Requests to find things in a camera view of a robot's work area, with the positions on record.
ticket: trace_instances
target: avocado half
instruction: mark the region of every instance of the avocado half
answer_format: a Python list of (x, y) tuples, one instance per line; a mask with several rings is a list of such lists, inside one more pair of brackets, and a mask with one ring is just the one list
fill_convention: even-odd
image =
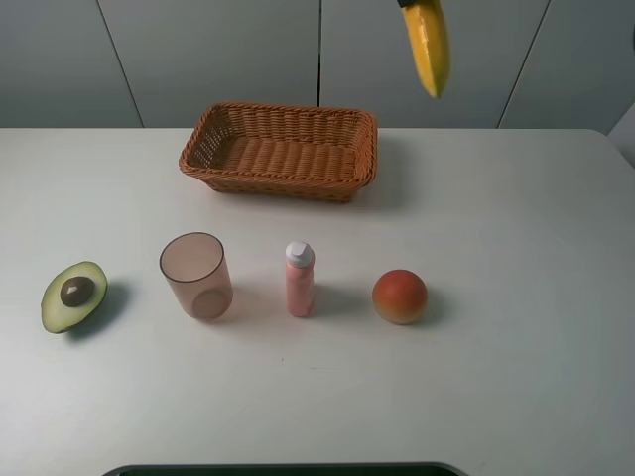
[(108, 280), (90, 261), (72, 265), (51, 281), (42, 297), (42, 325), (61, 334), (86, 319), (103, 301)]

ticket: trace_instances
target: woven basket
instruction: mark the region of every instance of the woven basket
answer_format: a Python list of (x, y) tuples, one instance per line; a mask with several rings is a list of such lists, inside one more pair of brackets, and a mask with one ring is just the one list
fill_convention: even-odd
[(346, 202), (375, 178), (377, 124), (354, 109), (220, 103), (198, 121), (179, 167), (216, 191)]

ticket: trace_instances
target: pink bottle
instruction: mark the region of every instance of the pink bottle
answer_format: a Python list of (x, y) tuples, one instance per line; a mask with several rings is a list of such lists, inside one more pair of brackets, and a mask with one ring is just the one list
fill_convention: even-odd
[(287, 246), (287, 311), (307, 317), (314, 308), (314, 250), (307, 243), (294, 241)]

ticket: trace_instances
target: peach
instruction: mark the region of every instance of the peach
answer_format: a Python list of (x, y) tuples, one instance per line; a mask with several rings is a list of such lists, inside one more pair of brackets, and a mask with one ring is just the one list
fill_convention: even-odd
[(393, 324), (411, 324), (419, 320), (428, 304), (426, 285), (406, 270), (389, 271), (373, 288), (375, 310)]

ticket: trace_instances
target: plastic cup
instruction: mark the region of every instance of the plastic cup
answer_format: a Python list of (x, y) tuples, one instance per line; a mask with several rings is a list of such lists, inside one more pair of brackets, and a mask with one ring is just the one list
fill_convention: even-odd
[(229, 309), (233, 290), (225, 250), (215, 236), (188, 233), (175, 238), (161, 253), (159, 266), (191, 317), (216, 319)]

